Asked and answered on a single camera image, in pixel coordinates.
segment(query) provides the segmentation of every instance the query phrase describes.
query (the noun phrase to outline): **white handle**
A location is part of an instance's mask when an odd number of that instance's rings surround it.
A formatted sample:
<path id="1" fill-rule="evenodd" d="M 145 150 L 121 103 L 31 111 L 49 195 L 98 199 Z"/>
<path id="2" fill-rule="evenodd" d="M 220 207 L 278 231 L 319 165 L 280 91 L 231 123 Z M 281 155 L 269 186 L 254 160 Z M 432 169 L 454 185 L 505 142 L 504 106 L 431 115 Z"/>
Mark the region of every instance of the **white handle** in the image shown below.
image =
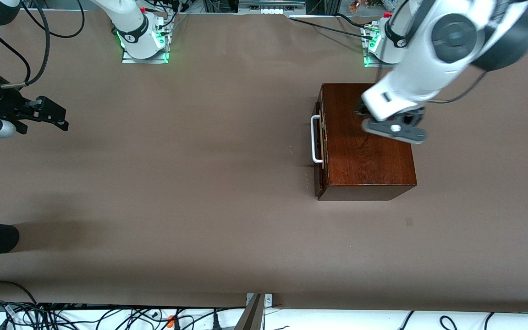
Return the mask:
<path id="1" fill-rule="evenodd" d="M 313 161 L 317 164 L 323 163 L 323 159 L 317 159 L 315 156 L 315 126 L 313 125 L 313 121 L 315 119 L 321 119 L 320 115 L 313 115 L 311 117 L 311 156 L 313 158 Z"/>

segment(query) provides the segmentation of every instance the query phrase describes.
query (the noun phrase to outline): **table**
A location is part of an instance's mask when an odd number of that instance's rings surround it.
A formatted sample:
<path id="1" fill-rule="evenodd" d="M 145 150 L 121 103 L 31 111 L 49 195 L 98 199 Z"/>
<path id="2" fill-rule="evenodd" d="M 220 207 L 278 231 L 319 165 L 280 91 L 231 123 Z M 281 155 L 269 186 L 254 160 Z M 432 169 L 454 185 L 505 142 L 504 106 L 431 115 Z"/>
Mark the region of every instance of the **table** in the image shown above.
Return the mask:
<path id="1" fill-rule="evenodd" d="M 47 15 L 56 33 L 80 23 Z M 66 107 L 69 131 L 29 123 L 0 140 L 0 223 L 25 233 L 0 279 L 41 301 L 237 305 L 262 291 L 285 307 L 528 311 L 528 54 L 429 107 L 416 188 L 325 203 L 308 120 L 322 83 L 374 81 L 358 39 L 281 15 L 192 15 L 168 65 L 122 65 L 109 19 L 86 18 L 22 91 Z M 36 70 L 44 33 L 27 15 L 0 35 Z M 1 45 L 0 74 L 23 77 Z"/>

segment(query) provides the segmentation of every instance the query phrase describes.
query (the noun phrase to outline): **white floor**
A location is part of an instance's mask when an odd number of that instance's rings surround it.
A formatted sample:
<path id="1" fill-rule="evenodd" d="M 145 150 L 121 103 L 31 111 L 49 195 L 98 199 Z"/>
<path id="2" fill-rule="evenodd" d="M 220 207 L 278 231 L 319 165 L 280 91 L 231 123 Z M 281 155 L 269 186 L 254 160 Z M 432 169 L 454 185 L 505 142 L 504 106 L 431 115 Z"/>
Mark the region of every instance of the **white floor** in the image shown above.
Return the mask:
<path id="1" fill-rule="evenodd" d="M 212 309 L 188 309 L 180 315 L 192 315 L 201 317 L 210 313 Z M 95 321 L 106 311 L 69 311 L 61 315 L 71 321 Z M 242 309 L 234 309 L 218 313 L 222 328 L 235 326 L 243 312 Z M 173 315 L 175 310 L 156 310 L 157 319 L 167 319 Z M 311 309 L 267 309 L 264 318 L 264 330 L 398 330 L 408 314 L 407 311 L 337 311 L 337 310 L 311 310 Z M 466 313 L 466 312 L 416 312 L 410 318 L 405 330 L 444 330 L 440 326 L 440 317 L 448 315 L 452 318 L 459 330 L 482 330 L 484 319 L 488 313 Z M 99 330 L 116 330 L 117 326 L 130 316 L 129 310 L 120 311 L 103 321 Z M 0 313 L 0 325 L 4 321 L 5 313 Z M 21 322 L 22 315 L 17 314 L 17 322 Z M 181 320 L 181 328 L 189 324 L 190 318 Z M 134 322 L 131 330 L 152 330 L 162 328 L 164 323 L 153 322 L 153 326 L 147 322 Z M 79 330 L 95 330 L 96 323 L 76 324 Z M 195 324 L 195 330 L 212 330 L 213 318 L 206 317 Z M 446 326 L 453 330 L 451 324 Z M 31 330 L 29 327 L 18 326 L 17 330 Z M 527 313 L 496 313 L 490 318 L 488 330 L 528 330 Z"/>

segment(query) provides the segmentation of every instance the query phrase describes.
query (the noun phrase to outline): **wood grain top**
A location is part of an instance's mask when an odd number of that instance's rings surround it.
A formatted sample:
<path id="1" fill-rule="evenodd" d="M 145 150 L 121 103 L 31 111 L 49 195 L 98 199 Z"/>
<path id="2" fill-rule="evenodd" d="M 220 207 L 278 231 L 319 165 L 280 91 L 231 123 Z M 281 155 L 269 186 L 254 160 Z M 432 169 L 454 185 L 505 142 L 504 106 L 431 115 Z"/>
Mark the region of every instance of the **wood grain top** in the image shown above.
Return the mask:
<path id="1" fill-rule="evenodd" d="M 411 145 L 362 131 L 354 105 L 372 84 L 323 84 L 329 185 L 416 185 Z"/>

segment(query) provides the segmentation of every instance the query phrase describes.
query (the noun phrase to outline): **wooden box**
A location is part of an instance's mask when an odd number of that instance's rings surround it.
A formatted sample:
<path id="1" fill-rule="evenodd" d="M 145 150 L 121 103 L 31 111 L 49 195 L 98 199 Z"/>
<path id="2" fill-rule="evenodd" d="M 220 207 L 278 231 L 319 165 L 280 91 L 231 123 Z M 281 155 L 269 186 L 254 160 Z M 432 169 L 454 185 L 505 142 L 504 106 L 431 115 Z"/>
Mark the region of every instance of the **wooden box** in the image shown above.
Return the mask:
<path id="1" fill-rule="evenodd" d="M 391 200 L 417 185 L 410 144 L 362 131 L 354 106 L 371 86 L 321 86 L 311 118 L 319 200 Z"/>

